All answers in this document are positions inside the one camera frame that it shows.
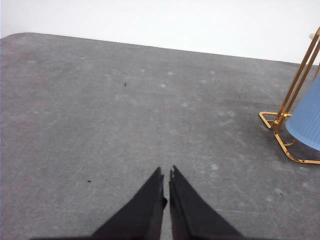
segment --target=white wall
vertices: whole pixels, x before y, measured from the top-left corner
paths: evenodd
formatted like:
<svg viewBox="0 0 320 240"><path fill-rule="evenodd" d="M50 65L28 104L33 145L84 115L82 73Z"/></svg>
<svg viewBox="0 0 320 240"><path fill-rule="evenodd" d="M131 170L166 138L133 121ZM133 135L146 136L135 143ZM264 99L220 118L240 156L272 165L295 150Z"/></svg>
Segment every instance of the white wall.
<svg viewBox="0 0 320 240"><path fill-rule="evenodd" d="M35 32L294 63L319 26L320 0L1 0L2 38Z"/></svg>

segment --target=gray carpet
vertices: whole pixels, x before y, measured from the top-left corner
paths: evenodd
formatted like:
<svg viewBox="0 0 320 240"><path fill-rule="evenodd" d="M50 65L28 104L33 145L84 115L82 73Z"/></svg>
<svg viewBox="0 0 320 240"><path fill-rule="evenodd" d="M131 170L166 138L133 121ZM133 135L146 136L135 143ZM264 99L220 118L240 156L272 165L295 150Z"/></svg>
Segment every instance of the gray carpet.
<svg viewBox="0 0 320 240"><path fill-rule="evenodd" d="M245 236L319 239L320 166L290 161L258 116L278 110L297 67L38 33L3 38L1 239L90 235L158 166L168 197L173 164ZM168 207L161 239L172 239Z"/></svg>

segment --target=gold metal stand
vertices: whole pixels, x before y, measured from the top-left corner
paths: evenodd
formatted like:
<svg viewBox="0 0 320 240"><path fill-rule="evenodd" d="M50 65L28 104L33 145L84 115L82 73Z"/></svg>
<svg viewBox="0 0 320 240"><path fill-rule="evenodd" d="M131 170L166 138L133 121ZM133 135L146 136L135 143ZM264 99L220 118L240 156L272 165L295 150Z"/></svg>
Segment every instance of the gold metal stand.
<svg viewBox="0 0 320 240"><path fill-rule="evenodd" d="M317 41L319 39L319 36L320 36L320 27L318 28L318 30L314 34L314 37L310 43L310 46L307 49L305 56L300 64L300 67L298 68L298 70L292 80L292 83L289 87L289 90L288 90L285 98L283 99L283 102L281 104L279 111L278 112L261 111L259 113L260 118L263 120L264 124L268 127L268 129L273 130L273 134L274 134L276 140L278 141L278 143L280 144L285 155L289 159L291 159L292 161L295 161L296 163L320 164L320 160L299 159L299 158L294 157L289 152L287 147L294 145L296 140L294 139L290 143L284 143L279 135L279 130L280 130L281 126L283 125L285 119L287 117L291 116L291 114L289 113L290 108L292 107L303 83L306 80L306 77L310 71L310 68L312 67L312 65L318 55L318 52L320 49L320 41L318 43L317 43ZM316 78L317 73L319 73L319 69L320 69L320 64L316 70L316 73L315 73L313 79ZM271 115L271 116L275 116L275 117L273 119L267 119L266 118L267 115L269 115L269 116Z"/></svg>

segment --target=lamp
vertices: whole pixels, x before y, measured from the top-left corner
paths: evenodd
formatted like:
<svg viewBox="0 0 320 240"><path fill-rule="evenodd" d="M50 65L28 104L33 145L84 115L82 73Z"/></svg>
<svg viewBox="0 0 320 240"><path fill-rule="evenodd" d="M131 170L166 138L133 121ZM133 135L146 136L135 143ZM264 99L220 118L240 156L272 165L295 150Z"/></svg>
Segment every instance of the lamp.
<svg viewBox="0 0 320 240"><path fill-rule="evenodd" d="M315 72L313 83L309 87L302 100L298 103L293 113L289 113L306 77L312 67L319 49L320 41L320 27L314 34L314 37L307 49L305 56L292 80L292 83L288 89L285 98L278 112L262 111L259 116L265 123L265 125L273 130L273 134L280 144L282 150L286 156L295 161L296 163L305 164L320 164L320 160L311 159L300 159L294 157L288 150L288 146L295 144L296 139L320 151L320 75L316 78L319 73L320 64ZM274 119L267 119L267 116L275 116ZM286 120L285 126L288 132L295 138L292 142L284 143L279 131Z"/></svg>

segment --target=blue lampshade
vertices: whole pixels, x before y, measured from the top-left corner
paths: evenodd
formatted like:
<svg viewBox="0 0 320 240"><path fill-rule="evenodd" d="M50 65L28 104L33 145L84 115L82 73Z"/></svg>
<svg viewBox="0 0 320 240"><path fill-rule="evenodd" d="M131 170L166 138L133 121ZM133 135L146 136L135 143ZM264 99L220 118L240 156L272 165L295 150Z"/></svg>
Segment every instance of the blue lampshade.
<svg viewBox="0 0 320 240"><path fill-rule="evenodd" d="M286 121L285 127L297 140L320 151L320 74Z"/></svg>

